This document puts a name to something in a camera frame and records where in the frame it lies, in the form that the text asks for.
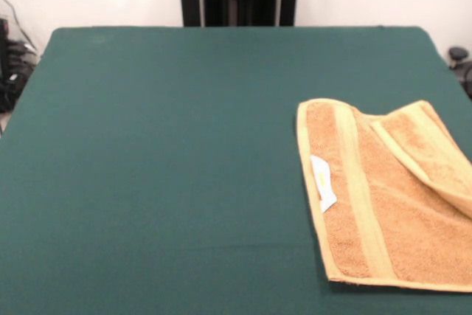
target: cable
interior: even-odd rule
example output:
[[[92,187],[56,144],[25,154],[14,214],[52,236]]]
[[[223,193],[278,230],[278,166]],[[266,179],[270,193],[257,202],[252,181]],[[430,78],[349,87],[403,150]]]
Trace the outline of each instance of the cable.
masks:
[[[20,32],[21,34],[24,36],[24,38],[28,41],[29,45],[35,50],[37,51],[38,49],[36,48],[36,46],[34,45],[34,43],[31,41],[31,38],[28,36],[28,34],[23,30],[23,28],[21,27],[20,25],[20,21],[18,20],[18,16],[16,15],[16,10],[15,10],[15,7],[13,6],[12,3],[10,3],[8,0],[3,0],[5,2],[6,5],[8,5],[8,7],[12,10],[12,13],[13,13],[13,18],[15,19],[15,23],[16,25],[18,26],[18,28],[20,29]]]

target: green tablecloth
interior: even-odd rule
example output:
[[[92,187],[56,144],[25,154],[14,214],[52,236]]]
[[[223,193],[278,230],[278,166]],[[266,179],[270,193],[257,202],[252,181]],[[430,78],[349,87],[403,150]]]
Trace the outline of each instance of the green tablecloth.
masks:
[[[326,280],[297,104],[472,105],[416,28],[58,30],[0,141],[1,314],[463,314]]]

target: orange towel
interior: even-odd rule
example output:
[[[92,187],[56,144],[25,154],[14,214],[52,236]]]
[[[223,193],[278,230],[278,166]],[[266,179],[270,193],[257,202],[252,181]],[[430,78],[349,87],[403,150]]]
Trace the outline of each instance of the orange towel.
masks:
[[[371,116],[310,100],[297,136],[329,280],[472,291],[472,165],[431,105]],[[325,212],[311,156],[330,166]]]

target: terry cloth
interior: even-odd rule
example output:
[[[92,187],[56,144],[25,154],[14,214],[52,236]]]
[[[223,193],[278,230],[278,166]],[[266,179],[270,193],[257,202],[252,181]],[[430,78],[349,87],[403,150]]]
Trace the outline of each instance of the terry cloth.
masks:
[[[297,137],[329,280],[472,291],[472,165],[429,103],[372,116],[310,100]],[[337,197],[325,212],[312,156]]]

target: black knob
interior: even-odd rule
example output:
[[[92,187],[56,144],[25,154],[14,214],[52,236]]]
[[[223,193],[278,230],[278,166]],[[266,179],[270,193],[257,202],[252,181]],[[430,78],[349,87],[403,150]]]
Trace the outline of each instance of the black knob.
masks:
[[[449,49],[449,57],[456,62],[466,59],[467,56],[469,56],[469,52],[462,47],[451,47]]]

